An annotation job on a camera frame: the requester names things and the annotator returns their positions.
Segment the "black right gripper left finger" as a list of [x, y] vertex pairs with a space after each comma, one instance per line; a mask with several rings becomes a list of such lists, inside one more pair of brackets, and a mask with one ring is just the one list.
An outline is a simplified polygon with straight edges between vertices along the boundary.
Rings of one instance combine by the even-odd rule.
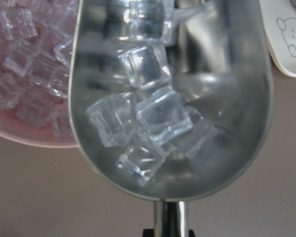
[[142, 237], [154, 237], [154, 229], [144, 229]]

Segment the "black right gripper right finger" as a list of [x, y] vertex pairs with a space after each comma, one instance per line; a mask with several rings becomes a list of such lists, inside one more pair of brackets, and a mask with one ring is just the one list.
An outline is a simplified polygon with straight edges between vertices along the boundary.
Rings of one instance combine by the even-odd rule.
[[195, 233], [194, 233], [194, 231], [193, 231], [193, 230], [189, 230], [189, 231], [188, 231], [188, 236], [189, 236], [189, 237], [195, 237]]

